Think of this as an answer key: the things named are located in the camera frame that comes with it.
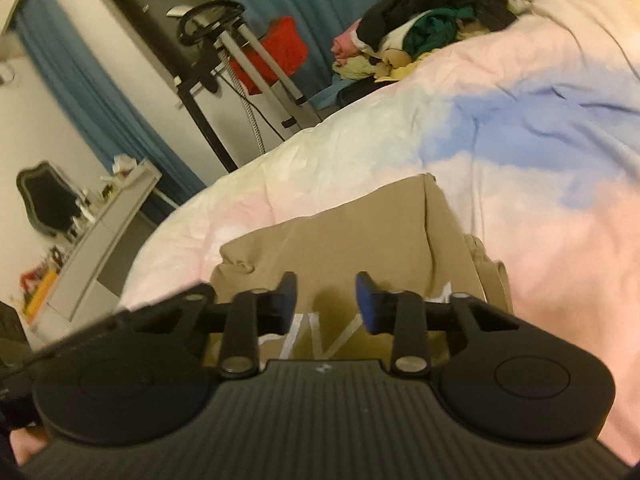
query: pastel bedsheet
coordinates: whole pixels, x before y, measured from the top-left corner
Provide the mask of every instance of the pastel bedsheet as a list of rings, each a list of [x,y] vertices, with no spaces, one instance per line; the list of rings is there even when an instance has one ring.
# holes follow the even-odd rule
[[[140,252],[132,308],[209,280],[220,246],[423,172],[505,262],[518,316],[616,379],[602,441],[640,460],[640,0],[537,0],[220,179]]]

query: blue patch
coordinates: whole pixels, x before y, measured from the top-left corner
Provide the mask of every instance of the blue patch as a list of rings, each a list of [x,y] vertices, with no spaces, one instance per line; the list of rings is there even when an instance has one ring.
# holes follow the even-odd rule
[[[469,152],[498,166],[567,173],[563,202],[571,208],[588,206],[600,181],[621,171],[636,177],[640,83],[630,71],[553,70],[451,101],[449,120],[423,137],[424,165]]]
[[[358,308],[360,309],[360,315],[367,332],[375,332],[377,329],[377,315],[374,307],[375,300],[373,298],[373,290],[369,285],[370,278],[362,276],[358,273],[356,276],[356,300],[358,302]]]

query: metal screw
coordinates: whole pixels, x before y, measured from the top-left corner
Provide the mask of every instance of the metal screw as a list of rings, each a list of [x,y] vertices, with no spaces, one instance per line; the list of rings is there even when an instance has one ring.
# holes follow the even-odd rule
[[[330,364],[324,363],[324,364],[316,367],[316,372],[318,372],[319,374],[326,374],[326,373],[330,372],[333,369],[334,368]]]
[[[428,366],[425,359],[415,355],[405,355],[396,361],[396,368],[407,374],[415,374],[426,369]]]
[[[206,300],[207,297],[204,294],[187,294],[184,299],[187,301],[201,301]]]
[[[222,361],[222,369],[230,374],[242,374],[249,371],[253,365],[251,359],[241,355],[227,357]]]

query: green clothing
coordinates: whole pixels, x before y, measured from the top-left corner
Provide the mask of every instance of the green clothing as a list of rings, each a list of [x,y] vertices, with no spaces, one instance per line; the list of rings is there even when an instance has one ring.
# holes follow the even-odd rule
[[[442,7],[430,10],[421,17],[404,37],[402,50],[413,59],[434,48],[442,48],[456,41],[458,27],[456,20],[474,20],[472,7],[451,9]]]

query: metal pole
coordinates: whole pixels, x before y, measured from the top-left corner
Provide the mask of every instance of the metal pole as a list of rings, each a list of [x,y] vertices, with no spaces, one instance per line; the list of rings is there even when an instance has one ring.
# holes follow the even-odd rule
[[[246,26],[246,23],[242,23],[238,27],[238,32],[244,36],[244,38],[249,42],[249,44],[254,48],[254,50],[260,55],[260,57],[264,60],[264,62],[273,70],[273,73],[278,77],[284,88],[289,91],[291,97],[295,99],[296,105],[303,107],[308,113],[310,113],[317,121],[320,122],[320,116],[318,112],[314,110],[314,108],[309,104],[306,100],[304,94],[298,89],[295,83],[289,78],[289,76],[284,72],[282,67],[273,59],[273,56],[269,54],[267,49],[264,47],[262,43],[256,38],[255,34],[252,30]]]
[[[280,120],[282,121],[282,126],[284,128],[291,128],[295,126],[298,122],[296,118],[293,117],[287,109],[283,106],[283,104],[276,97],[276,94],[273,93],[271,87],[264,80],[264,78],[260,75],[260,72],[256,69],[256,67],[251,63],[246,54],[242,51],[240,46],[234,41],[228,31],[223,31],[220,33],[220,41],[222,45],[229,54],[233,58],[236,59],[238,64],[242,67],[242,69],[247,73],[247,75],[252,79],[252,81],[256,84],[256,86],[260,89],[260,91],[267,97],[271,106],[280,116]]]
[[[209,146],[216,154],[217,158],[222,162],[225,169],[231,173],[238,169],[238,165],[231,158],[231,155],[229,155],[224,144],[222,144],[214,129],[209,124],[209,121],[207,121],[207,118],[204,116],[204,113],[202,113],[196,99],[191,95],[191,89],[194,85],[195,82],[193,84],[188,84],[187,82],[180,83],[177,86],[178,97],[180,97],[184,103],[184,107],[187,108],[187,111],[193,118],[193,121],[196,123],[196,126],[201,131],[206,141],[209,143]]]

